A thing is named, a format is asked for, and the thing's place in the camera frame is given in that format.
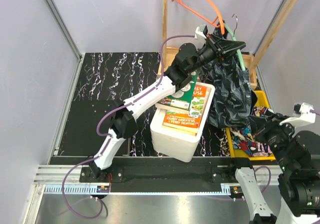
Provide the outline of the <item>orange plastic hanger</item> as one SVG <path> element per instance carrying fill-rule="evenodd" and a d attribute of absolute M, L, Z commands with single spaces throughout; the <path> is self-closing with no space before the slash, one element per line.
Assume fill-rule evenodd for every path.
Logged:
<path fill-rule="evenodd" d="M 226 33 L 223 15 L 212 0 L 171 0 L 192 12 L 211 26 Z"/>

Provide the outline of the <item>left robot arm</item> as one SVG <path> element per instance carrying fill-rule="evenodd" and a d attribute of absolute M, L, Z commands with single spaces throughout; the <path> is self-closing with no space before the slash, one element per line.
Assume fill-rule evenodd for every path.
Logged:
<path fill-rule="evenodd" d="M 197 34 L 203 42 L 201 48 L 192 43 L 182 44 L 168 68 L 161 69 L 161 76 L 138 94 L 114 102 L 114 109 L 98 122 L 96 133 L 105 137 L 100 150 L 89 162 L 90 176 L 97 182 L 108 177 L 108 168 L 123 142 L 138 130 L 137 119 L 161 99 L 170 96 L 192 80 L 192 72 L 214 61 L 221 61 L 236 54 L 246 46 L 244 41 L 227 40 L 214 34 Z"/>

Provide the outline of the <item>dark leaf print shorts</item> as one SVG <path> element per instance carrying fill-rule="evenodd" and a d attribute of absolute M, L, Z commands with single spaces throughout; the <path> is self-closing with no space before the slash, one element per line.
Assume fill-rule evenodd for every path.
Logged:
<path fill-rule="evenodd" d="M 206 122 L 215 128 L 243 128 L 258 99 L 249 70 L 242 70 L 238 54 L 227 60 L 211 61 L 199 71 L 202 83 L 215 87 Z"/>

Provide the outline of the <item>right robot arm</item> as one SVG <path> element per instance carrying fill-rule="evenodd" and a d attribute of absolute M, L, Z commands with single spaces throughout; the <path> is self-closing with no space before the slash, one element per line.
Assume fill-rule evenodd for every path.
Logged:
<path fill-rule="evenodd" d="M 296 127 L 315 120 L 280 113 L 253 117 L 253 138 L 270 147 L 281 169 L 277 178 L 281 204 L 275 215 L 257 184 L 251 161 L 234 158 L 227 176 L 240 184 L 251 224 L 313 224 L 320 220 L 320 137 L 308 130 L 295 132 Z"/>

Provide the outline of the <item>colourful comic print shorts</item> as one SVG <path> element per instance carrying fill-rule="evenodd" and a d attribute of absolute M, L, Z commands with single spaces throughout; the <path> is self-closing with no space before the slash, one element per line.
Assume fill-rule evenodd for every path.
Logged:
<path fill-rule="evenodd" d="M 246 125 L 241 127 L 229 127 L 231 147 L 235 156 L 243 155 L 249 158 L 268 158 L 273 153 L 270 147 L 263 142 L 254 139 L 254 133 L 257 130 L 257 122 L 254 118 L 269 117 L 274 112 L 265 106 L 255 106 L 251 115 L 248 117 Z"/>

